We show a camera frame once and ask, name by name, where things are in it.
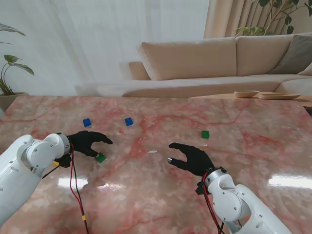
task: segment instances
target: blue cube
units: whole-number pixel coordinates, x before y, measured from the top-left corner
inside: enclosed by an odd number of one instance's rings
[[[84,125],[85,127],[91,126],[91,121],[90,121],[90,119],[89,119],[89,118],[84,119],[84,120],[83,120],[83,125]]]
[[[133,124],[133,121],[132,121],[131,118],[126,118],[126,119],[125,119],[125,122],[126,122],[126,125],[127,125],[127,126],[130,126],[130,125]]]

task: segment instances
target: sheer curtain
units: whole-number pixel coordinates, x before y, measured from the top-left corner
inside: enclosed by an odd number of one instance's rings
[[[35,77],[7,73],[16,92],[76,95],[89,83],[124,85],[143,41],[203,39],[208,0],[10,0],[0,22],[25,33],[1,32],[0,58],[22,58]]]

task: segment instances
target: black glove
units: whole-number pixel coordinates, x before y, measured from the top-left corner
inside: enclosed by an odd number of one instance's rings
[[[104,134],[96,132],[82,131],[76,134],[67,136],[69,142],[74,145],[74,150],[81,152],[90,157],[96,157],[98,152],[91,149],[94,142],[101,142],[112,144],[113,142]]]
[[[179,143],[171,143],[169,148],[180,150],[187,158],[186,162],[172,157],[168,158],[168,162],[178,168],[189,171],[196,176],[204,176],[207,171],[215,169],[213,162],[203,150]]]
[[[70,167],[70,162],[72,161],[72,158],[70,157],[70,154],[66,154],[60,158],[54,159],[54,161],[58,162],[60,167],[67,168]]]

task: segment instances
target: small block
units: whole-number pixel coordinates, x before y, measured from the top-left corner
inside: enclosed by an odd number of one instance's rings
[[[85,127],[91,126],[91,120],[89,118],[86,118],[83,120],[83,125]]]
[[[203,139],[209,139],[209,131],[201,131],[201,138]]]
[[[97,157],[95,157],[96,161],[98,161],[99,163],[102,163],[102,161],[104,161],[106,159],[106,156],[102,153],[99,153]]]
[[[127,125],[127,126],[130,126],[130,125],[133,124],[133,121],[132,121],[131,118],[126,118],[126,119],[125,119],[125,122],[126,122],[126,125]]]

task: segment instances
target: wooden tray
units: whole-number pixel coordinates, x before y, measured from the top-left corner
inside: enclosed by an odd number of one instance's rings
[[[259,99],[265,100],[290,100],[299,97],[300,94],[261,94]]]

